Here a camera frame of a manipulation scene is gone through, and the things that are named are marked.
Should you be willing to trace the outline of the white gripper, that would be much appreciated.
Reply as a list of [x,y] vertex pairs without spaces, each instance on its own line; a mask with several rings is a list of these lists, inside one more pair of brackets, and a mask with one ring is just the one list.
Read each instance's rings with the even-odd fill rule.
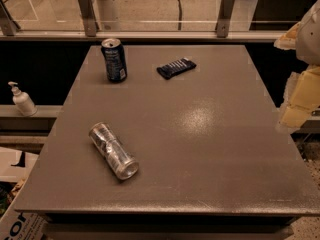
[[291,73],[280,106],[279,123],[300,128],[320,106],[320,66],[317,66],[320,65],[320,0],[274,46],[281,50],[296,49],[297,58],[310,64],[302,73]]

